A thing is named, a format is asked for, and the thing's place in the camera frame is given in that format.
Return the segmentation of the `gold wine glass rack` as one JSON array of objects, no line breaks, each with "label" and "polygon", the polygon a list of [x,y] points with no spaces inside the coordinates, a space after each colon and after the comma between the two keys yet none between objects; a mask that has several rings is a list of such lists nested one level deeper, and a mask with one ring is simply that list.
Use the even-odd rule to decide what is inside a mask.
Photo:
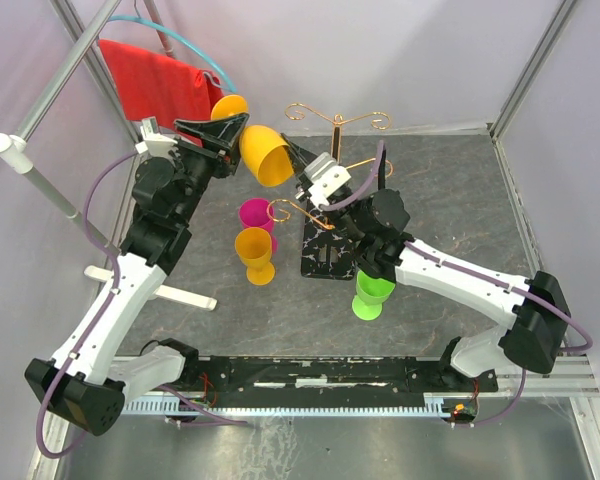
[{"label": "gold wine glass rack", "polygon": [[[293,121],[304,119],[306,113],[314,114],[332,125],[330,155],[338,164],[341,163],[342,130],[345,125],[368,119],[376,130],[387,130],[392,126],[391,117],[381,111],[346,118],[341,113],[329,117],[301,102],[293,102],[285,109],[286,117]],[[325,225],[326,221],[321,218],[305,216],[300,273],[312,279],[351,280],[355,276],[352,248]]]}]

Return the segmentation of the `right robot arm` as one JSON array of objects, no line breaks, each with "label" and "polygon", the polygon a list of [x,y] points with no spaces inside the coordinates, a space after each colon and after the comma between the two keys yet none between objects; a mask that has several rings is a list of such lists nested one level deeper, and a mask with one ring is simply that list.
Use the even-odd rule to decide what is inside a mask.
[{"label": "right robot arm", "polygon": [[285,146],[308,200],[352,246],[359,270],[374,280],[421,288],[463,304],[495,327],[451,343],[437,367],[439,382],[458,391],[487,370],[515,365],[549,374],[562,351],[570,314],[558,280],[544,271],[510,275],[448,255],[406,230],[410,216],[399,191],[386,187],[386,146],[378,144],[368,177],[356,190],[347,169],[328,153],[292,141]]}]

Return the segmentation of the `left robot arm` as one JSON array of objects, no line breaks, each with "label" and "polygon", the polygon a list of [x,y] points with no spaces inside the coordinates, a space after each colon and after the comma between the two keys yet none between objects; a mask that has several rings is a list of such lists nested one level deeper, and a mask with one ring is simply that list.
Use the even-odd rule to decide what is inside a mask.
[{"label": "left robot arm", "polygon": [[113,257],[113,272],[72,335],[48,360],[32,360],[25,379],[52,413],[94,436],[106,433],[124,406],[164,384],[179,390],[200,379],[197,349],[162,340],[148,354],[116,366],[116,352],[143,306],[181,258],[191,218],[212,179],[235,173],[249,116],[178,120],[176,136],[143,122],[143,161],[135,172],[131,225]]}]

